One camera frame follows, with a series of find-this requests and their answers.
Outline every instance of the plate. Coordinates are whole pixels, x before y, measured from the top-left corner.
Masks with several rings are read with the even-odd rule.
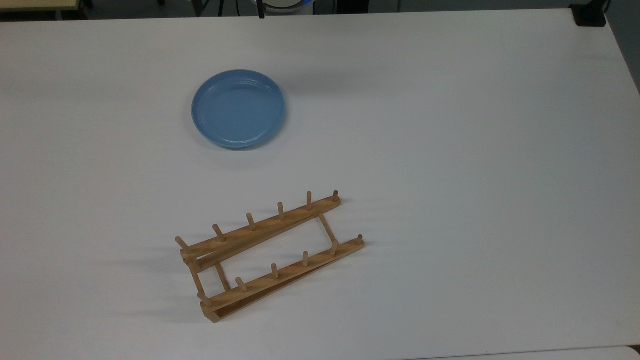
[[[199,132],[229,149],[269,140],[284,121],[282,91],[273,80],[251,70],[221,72],[193,98],[191,116]]]

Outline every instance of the white table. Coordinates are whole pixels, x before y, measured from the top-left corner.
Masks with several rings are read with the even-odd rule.
[[[640,97],[569,10],[0,24],[0,348],[25,359],[410,359],[640,343]],[[274,79],[269,143],[202,138]],[[364,250],[213,324],[195,243],[340,190]],[[225,264],[328,248],[312,222]],[[205,286],[221,291],[214,281]]]
[[[483,356],[448,357],[450,360],[639,360],[640,355],[628,347],[587,348],[524,352]]]

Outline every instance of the white object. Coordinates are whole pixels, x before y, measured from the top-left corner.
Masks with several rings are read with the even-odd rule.
[[[8,359],[382,360],[640,343],[640,97],[608,26],[525,10],[0,33]],[[209,143],[189,112],[203,81],[238,68],[276,81],[288,106],[282,131],[242,152]],[[366,248],[209,322],[174,237],[274,216],[308,190],[339,190],[326,217],[340,241],[362,233]],[[227,276],[328,246],[309,223]]]
[[[450,360],[640,360],[628,347],[585,348],[578,350],[524,352],[518,354],[450,357]]]

